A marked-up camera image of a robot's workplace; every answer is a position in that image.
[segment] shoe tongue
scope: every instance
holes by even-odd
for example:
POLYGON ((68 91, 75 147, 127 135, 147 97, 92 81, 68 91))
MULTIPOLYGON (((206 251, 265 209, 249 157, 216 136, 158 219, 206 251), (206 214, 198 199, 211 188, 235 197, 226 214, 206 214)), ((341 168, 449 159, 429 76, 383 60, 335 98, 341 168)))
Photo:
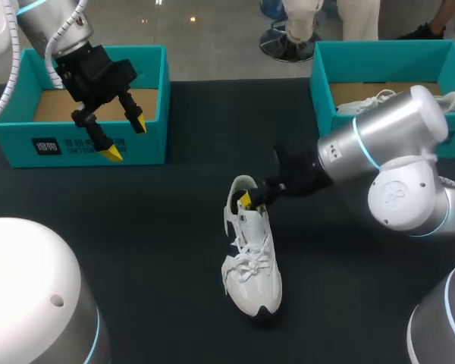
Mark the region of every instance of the shoe tongue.
POLYGON ((252 246, 262 245, 265 238, 265 221, 256 210, 238 209, 241 230, 246 242, 252 246))

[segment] shoelace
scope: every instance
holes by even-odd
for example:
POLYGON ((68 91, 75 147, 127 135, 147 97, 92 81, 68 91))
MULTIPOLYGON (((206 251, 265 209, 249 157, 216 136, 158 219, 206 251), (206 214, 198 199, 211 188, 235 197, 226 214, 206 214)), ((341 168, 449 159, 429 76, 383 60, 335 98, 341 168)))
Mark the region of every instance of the shoelace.
POLYGON ((396 93, 392 89, 383 89, 376 96, 369 97, 364 101, 355 101, 349 102, 347 104, 339 105, 340 110, 344 109, 345 111, 351 110, 350 114, 355 113, 359 114, 370 108, 375 108, 377 105, 386 102, 391 97, 395 96, 396 93))
POLYGON ((372 98, 366 100, 368 102, 370 101, 370 103, 368 105, 361 105, 358 109, 360 111, 364 111, 369 108, 375 108, 377 105, 382 104, 383 102, 386 102, 387 100, 389 100, 391 97, 393 97, 395 95, 396 95, 396 93, 392 89, 383 89, 375 97, 372 97, 372 98))
POLYGON ((260 269, 271 267, 269 257, 265 254, 268 238, 269 235, 266 234, 265 237, 263 237, 261 246, 253 246, 250 243, 246 243, 244 236, 242 240, 240 237, 234 239, 233 245, 237 247, 239 254, 234 257, 231 267, 224 273, 224 290, 226 294, 228 294, 226 280, 231 271, 236 271, 238 281, 243 283, 252 275, 258 274, 260 269))

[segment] logo on box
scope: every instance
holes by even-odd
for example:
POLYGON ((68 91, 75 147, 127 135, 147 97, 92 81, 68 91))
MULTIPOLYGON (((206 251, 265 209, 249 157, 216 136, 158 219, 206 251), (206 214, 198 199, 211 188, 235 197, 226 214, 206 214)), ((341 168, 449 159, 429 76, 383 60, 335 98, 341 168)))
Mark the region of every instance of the logo on box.
POLYGON ((60 155, 61 148, 55 138, 32 138, 38 155, 60 155))

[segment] gray floor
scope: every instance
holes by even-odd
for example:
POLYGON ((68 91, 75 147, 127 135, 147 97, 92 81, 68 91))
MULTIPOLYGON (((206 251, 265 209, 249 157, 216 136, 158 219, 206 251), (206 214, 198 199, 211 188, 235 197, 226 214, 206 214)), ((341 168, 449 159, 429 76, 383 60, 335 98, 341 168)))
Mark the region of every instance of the gray floor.
MULTIPOLYGON (((439 3, 382 1, 385 39, 413 30, 439 3)), ((90 0, 86 13, 95 28, 93 44, 166 45, 172 80, 308 77, 312 70, 311 62, 285 64, 262 54, 259 37, 271 21, 260 12, 259 0, 90 0)), ((320 12, 318 22, 323 39, 340 39, 337 18, 320 12)), ((453 22, 446 35, 455 39, 453 22)), ((21 41, 30 46, 23 36, 21 41)), ((10 53, 0 57, 0 83, 7 80, 10 63, 10 53)))

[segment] white cable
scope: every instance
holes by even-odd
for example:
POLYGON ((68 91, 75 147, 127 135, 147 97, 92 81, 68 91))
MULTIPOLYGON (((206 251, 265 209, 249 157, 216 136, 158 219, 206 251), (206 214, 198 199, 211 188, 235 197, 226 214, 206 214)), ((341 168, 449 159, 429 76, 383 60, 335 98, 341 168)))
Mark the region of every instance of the white cable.
POLYGON ((20 45, 18 42, 17 18, 15 16, 16 11, 11 5, 10 0, 3 0, 3 5, 5 7, 5 16, 7 18, 8 28, 10 29, 10 36, 12 39, 12 68, 10 70, 7 85, 5 86, 2 96, 0 97, 0 114, 12 96, 20 67, 20 45))
POLYGON ((446 177, 442 177, 442 176, 438 176, 438 178, 440 179, 440 182, 442 182, 442 184, 449 186, 449 187, 455 187, 454 180, 451 180, 450 178, 446 178, 446 177))
POLYGON ((61 25, 58 31, 49 39, 47 46, 45 48, 44 62, 45 68, 49 73, 52 84, 56 89, 64 88, 62 85, 62 80, 54 69, 52 64, 52 51, 54 51, 55 45, 57 44, 59 38, 63 36, 64 33, 70 28, 71 25, 76 23, 81 14, 83 13, 84 8, 86 7, 88 0, 80 0, 77 7, 74 9, 74 13, 61 25))

